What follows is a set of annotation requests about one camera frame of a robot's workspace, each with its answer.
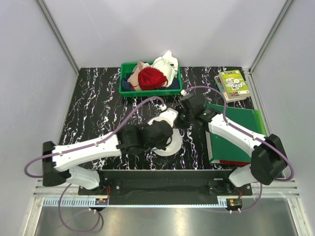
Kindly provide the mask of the white mesh laundry bag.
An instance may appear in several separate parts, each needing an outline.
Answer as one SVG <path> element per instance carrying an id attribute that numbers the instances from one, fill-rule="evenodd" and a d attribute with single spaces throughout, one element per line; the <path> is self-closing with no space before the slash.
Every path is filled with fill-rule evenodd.
<path id="1" fill-rule="evenodd" d="M 159 156 L 172 156 L 176 154 L 182 146 L 182 137 L 179 132 L 179 129 L 175 128 L 176 118 L 173 121 L 167 118 L 166 122 L 168 124 L 172 124 L 173 127 L 173 134 L 167 141 L 167 147 L 165 150 L 159 149 L 157 147 L 152 148 L 152 151 L 155 152 Z"/>

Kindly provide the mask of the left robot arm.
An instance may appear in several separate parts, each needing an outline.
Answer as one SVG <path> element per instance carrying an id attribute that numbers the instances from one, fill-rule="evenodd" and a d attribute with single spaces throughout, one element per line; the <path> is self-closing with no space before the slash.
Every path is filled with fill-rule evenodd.
<path id="1" fill-rule="evenodd" d="M 141 154 L 157 148 L 166 150 L 173 135 L 172 121 L 153 120 L 143 125 L 126 125 L 118 132 L 69 146 L 54 146 L 51 156 L 42 161 L 43 186 L 63 183 L 81 185 L 100 195 L 106 182 L 97 171 L 79 165 L 99 158 Z"/>

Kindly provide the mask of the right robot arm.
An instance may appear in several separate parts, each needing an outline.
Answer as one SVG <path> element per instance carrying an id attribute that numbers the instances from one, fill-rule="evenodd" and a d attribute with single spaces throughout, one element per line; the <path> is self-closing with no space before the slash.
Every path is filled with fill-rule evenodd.
<path id="1" fill-rule="evenodd" d="M 219 110 L 198 103 L 194 94 L 183 91 L 177 111 L 178 128 L 197 124 L 206 132 L 219 135 L 236 145 L 251 158 L 250 164 L 231 172 L 223 183 L 224 191 L 229 195 L 236 194 L 246 184 L 259 182 L 269 185 L 288 166 L 278 136 L 265 136 L 246 129 Z"/>

